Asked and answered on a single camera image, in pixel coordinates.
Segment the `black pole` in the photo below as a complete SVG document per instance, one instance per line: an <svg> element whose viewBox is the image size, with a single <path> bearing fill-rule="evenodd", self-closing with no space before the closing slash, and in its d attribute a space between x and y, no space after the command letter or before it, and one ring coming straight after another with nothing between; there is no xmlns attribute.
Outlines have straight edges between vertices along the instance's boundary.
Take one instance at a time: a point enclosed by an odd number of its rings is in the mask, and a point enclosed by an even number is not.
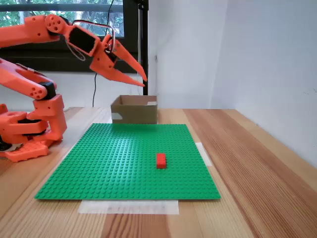
<svg viewBox="0 0 317 238"><path fill-rule="evenodd" d="M149 76L149 59L148 59L148 11L141 10L141 66L144 69L145 75ZM148 95L148 82L143 81L143 95Z"/></svg>
<svg viewBox="0 0 317 238"><path fill-rule="evenodd" d="M149 0L133 0L140 10L140 55L141 66L144 69L145 75L149 76L149 56L148 56L148 11ZM143 95L148 95L148 81L144 83Z"/></svg>

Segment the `window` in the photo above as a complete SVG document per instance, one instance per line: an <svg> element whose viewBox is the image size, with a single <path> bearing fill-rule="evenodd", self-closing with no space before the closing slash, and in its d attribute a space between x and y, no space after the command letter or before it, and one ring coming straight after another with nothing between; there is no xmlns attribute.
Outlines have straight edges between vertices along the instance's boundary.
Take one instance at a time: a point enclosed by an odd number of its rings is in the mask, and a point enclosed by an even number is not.
<svg viewBox="0 0 317 238"><path fill-rule="evenodd" d="M83 19L106 24L111 2L112 0L0 0L0 27L23 24L25 17L43 14L60 15L70 22ZM114 0L109 13L109 24L115 29L119 41L137 58L137 4L133 0ZM105 35L105 28L85 23L80 25L101 39ZM59 42L2 48L0 57L36 70L90 71L91 59L86 57L86 61L79 61L62 38ZM118 61L116 68L122 72L134 72L123 61Z"/></svg>

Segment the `cardboard box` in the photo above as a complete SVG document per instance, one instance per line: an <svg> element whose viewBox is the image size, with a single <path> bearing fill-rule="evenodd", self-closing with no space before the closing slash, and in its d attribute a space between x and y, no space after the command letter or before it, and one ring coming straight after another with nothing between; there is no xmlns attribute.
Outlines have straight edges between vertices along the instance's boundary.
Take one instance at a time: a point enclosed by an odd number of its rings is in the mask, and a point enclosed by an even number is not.
<svg viewBox="0 0 317 238"><path fill-rule="evenodd" d="M111 104L112 123L157 124L156 96L120 95Z"/></svg>

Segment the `white wall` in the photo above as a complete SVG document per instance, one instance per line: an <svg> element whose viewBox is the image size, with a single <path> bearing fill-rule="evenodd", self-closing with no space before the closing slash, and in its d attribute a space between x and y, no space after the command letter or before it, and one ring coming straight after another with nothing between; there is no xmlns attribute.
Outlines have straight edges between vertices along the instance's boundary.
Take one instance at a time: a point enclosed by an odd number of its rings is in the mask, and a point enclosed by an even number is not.
<svg viewBox="0 0 317 238"><path fill-rule="evenodd" d="M94 73L52 73L45 76L57 83L57 93L61 94L65 108L91 107L94 94ZM136 74L129 74L133 79L141 81ZM121 82L109 81L100 75L96 78L97 89L95 107L109 107L120 94L143 94L143 88ZM21 95L0 85L0 103L7 104L11 111L32 111L33 99Z"/></svg>
<svg viewBox="0 0 317 238"><path fill-rule="evenodd" d="M317 166L317 1L229 0L213 108L235 108Z"/></svg>
<svg viewBox="0 0 317 238"><path fill-rule="evenodd" d="M209 108L226 3L150 0L149 92L159 107Z"/></svg>

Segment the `black cable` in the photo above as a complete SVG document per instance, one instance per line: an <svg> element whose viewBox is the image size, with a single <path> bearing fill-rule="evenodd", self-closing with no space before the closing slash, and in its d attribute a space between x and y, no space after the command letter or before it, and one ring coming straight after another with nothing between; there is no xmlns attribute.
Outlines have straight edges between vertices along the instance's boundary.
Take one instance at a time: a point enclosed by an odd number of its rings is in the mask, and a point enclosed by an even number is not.
<svg viewBox="0 0 317 238"><path fill-rule="evenodd" d="M94 90L94 95L93 95L93 107L94 107L94 103L95 103L95 94L96 94L96 77L97 77L97 73L95 74L95 90Z"/></svg>
<svg viewBox="0 0 317 238"><path fill-rule="evenodd" d="M109 7L109 10L108 10L107 25L109 25L109 15L110 15L110 9L111 9L111 7L112 7L113 1L114 1L114 0L112 0L112 1L111 1L110 7ZM96 84L96 77L97 77L97 73L95 74L95 90L94 90L94 95L93 95L93 107L94 107L95 94L96 94L96 87L97 87L97 84Z"/></svg>

